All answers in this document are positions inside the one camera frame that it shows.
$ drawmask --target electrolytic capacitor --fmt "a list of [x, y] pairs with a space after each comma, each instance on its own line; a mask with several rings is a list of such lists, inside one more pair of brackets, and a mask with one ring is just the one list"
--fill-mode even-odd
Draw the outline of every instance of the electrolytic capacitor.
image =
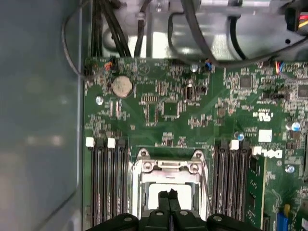
[[290, 121], [288, 122], [286, 125], [285, 125], [285, 128], [288, 130], [288, 131], [300, 131], [300, 123], [297, 122], [297, 121]]
[[244, 136], [244, 133], [240, 132], [240, 131], [236, 131], [234, 133], [234, 138], [239, 140], [239, 141], [243, 141], [245, 136]]

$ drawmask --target ram slot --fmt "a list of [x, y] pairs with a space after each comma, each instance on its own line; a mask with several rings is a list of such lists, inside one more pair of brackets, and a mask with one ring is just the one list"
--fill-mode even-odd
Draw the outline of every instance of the ram slot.
[[126, 179], [127, 172], [125, 168], [125, 140], [118, 140], [117, 142], [117, 159], [118, 159], [118, 173], [117, 173], [117, 199], [118, 199], [118, 214], [126, 213], [124, 210], [126, 208], [127, 200], [123, 200], [123, 197], [126, 197]]
[[112, 178], [112, 185], [114, 187], [114, 190], [113, 190], [113, 194], [112, 194], [112, 205], [113, 205], [113, 208], [112, 208], [112, 214], [113, 214], [113, 217], [119, 215], [119, 212], [118, 212], [118, 176], [119, 176], [119, 168], [118, 168], [118, 145], [116, 145], [115, 149], [113, 149], [113, 178]]
[[228, 191], [227, 191], [227, 203], [228, 203], [227, 215], [232, 218], [235, 218], [235, 210], [236, 210], [238, 162], [239, 162], [238, 150], [230, 150]]
[[249, 144], [243, 142], [240, 148], [240, 156], [239, 156], [239, 175], [238, 175], [238, 183], [237, 183], [237, 195], [236, 195], [236, 219], [240, 221], [244, 221], [244, 210], [245, 210], [245, 196], [246, 196], [246, 187], [247, 187], [247, 173], [248, 173], [248, 165], [249, 165], [249, 156], [251, 154], [251, 150], [249, 148]]
[[115, 207], [116, 207], [116, 195], [115, 195], [115, 184], [114, 184], [114, 177], [115, 177], [115, 149], [108, 148], [108, 156], [109, 156], [109, 165], [108, 165], [108, 175], [109, 175], [109, 184], [110, 184], [110, 218], [116, 216]]
[[120, 213], [128, 212], [128, 197], [127, 197], [127, 184], [128, 184], [128, 146], [125, 140], [119, 141], [119, 153], [121, 155], [121, 197], [120, 204], [121, 209]]
[[219, 174], [219, 147], [215, 146], [214, 148], [214, 167], [213, 167], [213, 214], [218, 213], [218, 174]]
[[91, 150], [91, 226], [99, 224], [98, 221], [98, 198], [99, 198], [99, 151], [97, 147]]
[[228, 149], [228, 143], [222, 141], [214, 158], [215, 176], [213, 191], [215, 195], [215, 204], [213, 209], [214, 212], [222, 214], [225, 214], [227, 209]]
[[103, 157], [102, 157], [102, 217], [103, 222], [110, 219], [110, 194], [109, 194], [109, 155], [108, 155], [107, 142], [104, 144]]

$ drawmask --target black cable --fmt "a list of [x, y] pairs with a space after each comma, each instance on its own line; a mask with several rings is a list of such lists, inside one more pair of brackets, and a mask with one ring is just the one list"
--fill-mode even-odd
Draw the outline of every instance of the black cable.
[[128, 44], [127, 44], [127, 40], [126, 40], [125, 35], [123, 33], [122, 27], [120, 26], [120, 23], [118, 22], [118, 20], [116, 18], [116, 15], [114, 13], [114, 10], [111, 6], [110, 1], [109, 0], [99, 0], [99, 2], [101, 3], [102, 8], [104, 8], [104, 10], [105, 10], [105, 13], [104, 13], [105, 18], [106, 19], [109, 18], [110, 25], [113, 25], [114, 30], [116, 31], [119, 39], [121, 40], [121, 44], [124, 48], [125, 55], [127, 57], [131, 57], [131, 54], [130, 54], [130, 51], [129, 51], [129, 48], [128, 48]]
[[104, 68], [102, 68], [101, 70], [97, 71], [95, 75], [89, 75], [89, 76], [85, 76], [82, 73], [80, 73], [77, 68], [75, 67], [72, 58], [69, 54], [68, 48], [67, 48], [67, 43], [66, 43], [66, 34], [65, 34], [65, 29], [66, 29], [66, 25], [68, 23], [68, 21], [79, 11], [81, 11], [88, 3], [90, 2], [90, 0], [85, 0], [82, 3], [80, 3], [80, 5], [78, 6], [78, 8], [72, 12], [63, 22], [62, 22], [62, 27], [61, 27], [61, 42], [63, 45], [63, 50], [64, 50], [64, 54], [65, 57], [68, 61], [68, 64], [70, 65], [70, 67], [72, 68], [72, 70], [76, 73], [76, 75], [78, 75], [80, 78], [84, 79], [84, 80], [91, 80], [94, 78], [99, 77], [103, 72], [104, 72]]
[[171, 13], [168, 18], [168, 31], [167, 31], [167, 38], [168, 38], [168, 46], [172, 53], [181, 61], [183, 61], [186, 64], [198, 64], [198, 61], [192, 61], [186, 58], [186, 55], [181, 54], [177, 51], [177, 49], [174, 47], [172, 43], [172, 33], [173, 33], [173, 17], [177, 15], [183, 15], [184, 12], [174, 12]]
[[137, 41], [134, 51], [134, 57], [140, 57], [141, 54], [141, 48], [142, 48], [142, 42], [143, 42], [143, 36], [144, 36], [144, 27], [145, 27], [145, 11], [146, 8], [151, 3], [151, 0], [144, 0], [139, 13], [144, 14], [144, 19], [141, 19], [138, 21], [138, 31], [137, 31]]
[[187, 23], [193, 35], [193, 39], [197, 43], [202, 53], [204, 55], [207, 55], [207, 57], [211, 60], [212, 64], [218, 67], [236, 68], [236, 67], [243, 67], [246, 65], [254, 64], [256, 62], [268, 60], [270, 57], [276, 56], [279, 53], [284, 52], [284, 51], [290, 51], [294, 49], [295, 47], [298, 47], [299, 45], [305, 43], [308, 40], [308, 37], [305, 37], [304, 39], [292, 44], [291, 46], [288, 46], [288, 47], [279, 49], [277, 51], [274, 51], [270, 54], [261, 55], [261, 56], [258, 56], [252, 59], [246, 59], [246, 60], [241, 60], [241, 61], [217, 61], [217, 59], [214, 57], [211, 49], [209, 48], [208, 44], [206, 43], [202, 35], [202, 32], [199, 27], [199, 23], [195, 15], [195, 9], [194, 9], [193, 2], [189, 0], [181, 0], [181, 3], [183, 6], [183, 10], [185, 13]]
[[111, 18], [109, 17], [108, 11], [104, 7], [105, 5], [103, 4], [103, 2], [104, 1], [99, 0], [99, 4], [101, 6], [102, 13], [105, 15], [105, 18], [106, 18], [108, 27], [110, 29], [112, 38], [114, 39], [116, 50], [119, 53], [120, 57], [125, 57], [126, 55], [125, 55], [125, 51], [124, 51], [124, 46], [123, 46], [123, 44], [121, 43], [121, 41], [118, 37], [118, 33], [116, 32], [115, 26], [114, 26]]
[[237, 37], [236, 37], [236, 23], [237, 23], [238, 17], [230, 17], [229, 23], [230, 23], [230, 39], [231, 43], [236, 51], [236, 53], [240, 56], [242, 60], [247, 59], [246, 55], [243, 53], [242, 49], [240, 48], [240, 45], [238, 43]]

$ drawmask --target green circuit board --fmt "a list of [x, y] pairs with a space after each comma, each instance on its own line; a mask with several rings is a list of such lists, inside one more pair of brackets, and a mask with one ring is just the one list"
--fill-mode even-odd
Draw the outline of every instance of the green circuit board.
[[[266, 63], [211, 70], [161, 59], [121, 58], [106, 67], [109, 63], [86, 61], [91, 72], [106, 71], [86, 81], [84, 88], [84, 229], [93, 224], [91, 202], [99, 197], [92, 192], [96, 166], [86, 138], [126, 140], [132, 163], [140, 148], [163, 158], [186, 158], [203, 150], [212, 194], [213, 150], [240, 133], [251, 148], [244, 220], [275, 231], [277, 215], [286, 213], [288, 230], [302, 230], [297, 212], [308, 198], [307, 81], [287, 81]], [[282, 71], [300, 79], [307, 76], [306, 66], [284, 63]], [[291, 130], [294, 122], [300, 124], [299, 131]]]

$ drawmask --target motherboard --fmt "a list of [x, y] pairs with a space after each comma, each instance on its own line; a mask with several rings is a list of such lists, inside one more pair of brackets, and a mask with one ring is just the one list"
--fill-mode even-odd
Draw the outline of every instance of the motherboard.
[[281, 63], [283, 75], [275, 62], [89, 58], [86, 67], [105, 72], [84, 86], [84, 230], [140, 217], [171, 188], [203, 219], [308, 230], [307, 63]]

